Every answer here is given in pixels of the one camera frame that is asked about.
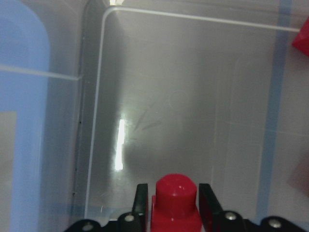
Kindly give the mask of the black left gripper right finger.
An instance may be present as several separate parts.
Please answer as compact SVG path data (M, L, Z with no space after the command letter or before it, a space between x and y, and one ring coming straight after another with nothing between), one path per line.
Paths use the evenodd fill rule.
M198 185L198 207L204 230L219 232L218 218L223 209L210 184L200 183Z

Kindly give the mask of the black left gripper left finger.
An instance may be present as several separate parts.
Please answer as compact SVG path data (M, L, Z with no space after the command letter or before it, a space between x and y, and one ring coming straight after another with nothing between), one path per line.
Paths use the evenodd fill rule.
M141 231L148 228L148 184L138 184L136 188L132 212L138 216Z

